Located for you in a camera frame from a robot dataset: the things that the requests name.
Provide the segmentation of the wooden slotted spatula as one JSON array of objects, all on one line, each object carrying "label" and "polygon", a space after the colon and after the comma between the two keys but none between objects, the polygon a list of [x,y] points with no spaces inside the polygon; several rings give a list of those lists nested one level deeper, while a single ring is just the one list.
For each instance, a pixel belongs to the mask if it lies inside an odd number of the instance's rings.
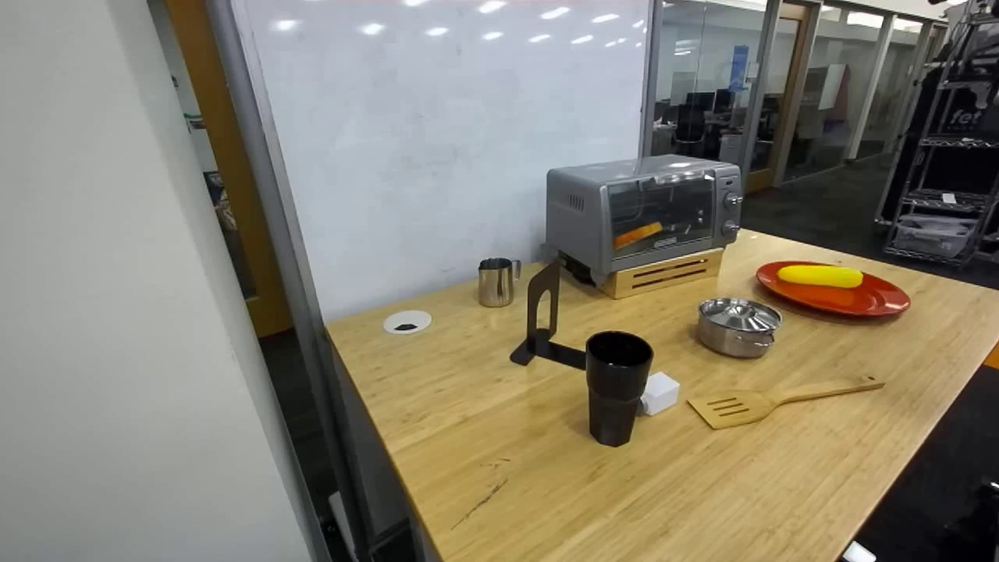
[{"label": "wooden slotted spatula", "polygon": [[690,409],[711,428],[740,428],[768,418],[773,409],[789,403],[813,403],[830,395],[850,395],[864,389],[881,389],[884,382],[861,373],[861,379],[838,379],[838,382],[814,382],[788,389],[737,389],[721,395],[697,395]]}]

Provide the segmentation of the red plate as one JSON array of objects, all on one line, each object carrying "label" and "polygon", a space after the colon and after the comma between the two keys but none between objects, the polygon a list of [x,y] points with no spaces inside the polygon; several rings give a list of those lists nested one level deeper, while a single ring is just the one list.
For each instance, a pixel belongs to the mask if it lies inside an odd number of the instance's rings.
[{"label": "red plate", "polygon": [[850,315],[850,318],[896,318],[901,315],[910,306],[913,306],[913,297],[864,271],[864,280],[861,288],[807,288],[807,283],[788,283],[776,278],[776,268],[784,266],[827,266],[827,263],[766,263],[759,271],[755,271],[755,280],[789,301],[789,304],[799,304],[807,309],[817,309],[817,313],[835,313],[835,315]]}]

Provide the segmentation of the small steel cup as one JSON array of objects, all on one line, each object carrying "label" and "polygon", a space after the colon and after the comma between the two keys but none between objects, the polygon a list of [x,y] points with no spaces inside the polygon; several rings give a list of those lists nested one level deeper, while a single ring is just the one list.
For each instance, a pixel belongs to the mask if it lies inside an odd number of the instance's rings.
[{"label": "small steel cup", "polygon": [[481,258],[478,263],[478,304],[486,309],[502,309],[515,301],[515,280],[522,276],[519,258]]}]

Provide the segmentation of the white table grommet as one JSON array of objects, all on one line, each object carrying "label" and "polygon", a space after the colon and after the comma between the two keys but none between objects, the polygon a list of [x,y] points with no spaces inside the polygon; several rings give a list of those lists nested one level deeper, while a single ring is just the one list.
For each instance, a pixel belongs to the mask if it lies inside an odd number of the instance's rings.
[{"label": "white table grommet", "polygon": [[430,327],[430,315],[425,309],[400,309],[400,313],[390,313],[381,327],[387,333],[400,333],[400,338],[410,338],[410,333],[421,333]]}]

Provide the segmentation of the silver toaster oven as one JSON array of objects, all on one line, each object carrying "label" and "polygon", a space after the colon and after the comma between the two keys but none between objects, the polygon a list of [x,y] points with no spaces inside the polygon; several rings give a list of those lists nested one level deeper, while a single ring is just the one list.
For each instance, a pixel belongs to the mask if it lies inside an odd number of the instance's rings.
[{"label": "silver toaster oven", "polygon": [[546,170],[546,244],[592,283],[659,258],[729,245],[740,230],[735,163],[646,157]]}]

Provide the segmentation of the black plastic cup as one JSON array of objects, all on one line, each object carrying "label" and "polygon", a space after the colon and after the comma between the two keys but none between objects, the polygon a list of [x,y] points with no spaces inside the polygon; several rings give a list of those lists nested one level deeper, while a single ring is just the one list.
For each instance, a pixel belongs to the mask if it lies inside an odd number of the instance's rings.
[{"label": "black plastic cup", "polygon": [[628,330],[601,330],[586,340],[591,437],[623,447],[635,432],[641,394],[648,379],[653,346]]}]

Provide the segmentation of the whiteboard panel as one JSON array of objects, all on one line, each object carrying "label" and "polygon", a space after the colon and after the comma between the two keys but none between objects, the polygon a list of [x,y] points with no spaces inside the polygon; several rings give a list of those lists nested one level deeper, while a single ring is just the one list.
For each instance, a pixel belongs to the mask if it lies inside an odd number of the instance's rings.
[{"label": "whiteboard panel", "polygon": [[653,0],[208,0],[308,309],[542,244],[546,176],[641,152]]}]

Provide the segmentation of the small white box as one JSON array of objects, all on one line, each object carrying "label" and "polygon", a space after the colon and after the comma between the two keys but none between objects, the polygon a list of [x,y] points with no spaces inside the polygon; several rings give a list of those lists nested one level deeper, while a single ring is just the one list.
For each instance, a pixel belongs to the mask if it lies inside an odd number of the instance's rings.
[{"label": "small white box", "polygon": [[646,379],[643,394],[641,394],[641,409],[646,415],[659,415],[659,411],[672,409],[679,403],[679,395],[680,395],[680,383],[664,370],[653,370]]}]

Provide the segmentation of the wooden slatted stand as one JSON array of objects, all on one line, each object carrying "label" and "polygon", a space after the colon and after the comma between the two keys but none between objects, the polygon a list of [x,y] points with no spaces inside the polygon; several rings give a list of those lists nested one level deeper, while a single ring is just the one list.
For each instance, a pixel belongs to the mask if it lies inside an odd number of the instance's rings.
[{"label": "wooden slatted stand", "polygon": [[661,263],[646,263],[635,268],[616,271],[606,283],[606,297],[637,297],[661,288],[674,288],[685,280],[715,278],[721,268],[721,250],[687,252]]}]

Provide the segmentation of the small steel pot with lid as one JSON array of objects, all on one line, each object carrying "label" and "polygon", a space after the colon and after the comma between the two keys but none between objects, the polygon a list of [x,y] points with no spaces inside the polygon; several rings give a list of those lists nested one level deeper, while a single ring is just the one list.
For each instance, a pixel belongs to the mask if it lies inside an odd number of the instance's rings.
[{"label": "small steel pot with lid", "polygon": [[700,306],[697,340],[721,355],[755,358],[776,340],[781,313],[759,301],[718,297]]}]

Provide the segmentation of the yellow toy corn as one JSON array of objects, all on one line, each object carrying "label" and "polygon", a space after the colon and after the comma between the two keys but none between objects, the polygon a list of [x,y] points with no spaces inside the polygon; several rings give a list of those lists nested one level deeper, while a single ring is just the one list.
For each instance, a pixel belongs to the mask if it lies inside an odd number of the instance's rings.
[{"label": "yellow toy corn", "polygon": [[784,266],[776,268],[776,278],[788,283],[807,283],[807,288],[861,288],[864,271],[844,268],[844,266]]}]

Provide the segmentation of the black metal shelving rack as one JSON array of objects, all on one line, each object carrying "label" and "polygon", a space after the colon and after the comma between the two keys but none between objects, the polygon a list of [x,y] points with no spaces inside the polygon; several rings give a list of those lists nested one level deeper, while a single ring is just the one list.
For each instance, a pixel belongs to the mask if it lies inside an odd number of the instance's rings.
[{"label": "black metal shelving rack", "polygon": [[999,0],[967,0],[925,63],[874,224],[894,257],[999,258]]}]

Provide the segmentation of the black metal bracket stand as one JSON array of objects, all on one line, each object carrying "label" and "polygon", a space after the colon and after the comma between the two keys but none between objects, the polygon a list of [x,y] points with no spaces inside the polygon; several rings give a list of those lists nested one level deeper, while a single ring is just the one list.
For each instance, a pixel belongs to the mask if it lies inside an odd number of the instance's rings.
[{"label": "black metal bracket stand", "polygon": [[526,340],[509,353],[515,364],[532,364],[535,358],[549,358],[568,367],[584,364],[584,353],[556,343],[560,330],[560,278],[561,263],[542,266],[527,283],[527,330]]}]

